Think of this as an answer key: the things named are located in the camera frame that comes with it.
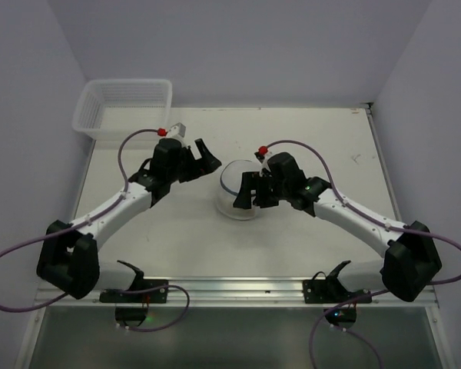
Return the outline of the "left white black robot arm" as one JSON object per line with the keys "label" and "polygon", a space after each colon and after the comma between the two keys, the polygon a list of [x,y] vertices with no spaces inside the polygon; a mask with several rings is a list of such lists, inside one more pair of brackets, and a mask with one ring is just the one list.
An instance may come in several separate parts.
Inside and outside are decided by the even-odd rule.
{"label": "left white black robot arm", "polygon": [[113,198],[81,218],[50,224],[36,274],[75,299],[94,290],[133,294],[141,286],[143,271],[126,261],[101,264],[98,253],[111,236],[165,197],[173,183],[196,180],[221,166],[202,139],[195,144],[199,158],[181,140],[162,138],[152,156],[123,177],[124,186]]}

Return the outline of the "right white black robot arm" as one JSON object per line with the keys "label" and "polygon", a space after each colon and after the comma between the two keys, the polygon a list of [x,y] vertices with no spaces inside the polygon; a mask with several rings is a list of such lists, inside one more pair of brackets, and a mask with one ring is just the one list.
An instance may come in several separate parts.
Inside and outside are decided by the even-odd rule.
{"label": "right white black robot arm", "polygon": [[407,225],[351,201],[332,182],[307,177],[286,152],[263,155],[260,161],[260,170],[242,173],[235,208],[272,208],[287,201],[343,229],[380,256],[378,261],[343,261],[324,279],[306,280],[306,301],[339,303],[363,292],[387,290],[412,302],[440,271],[442,261],[423,223]]}

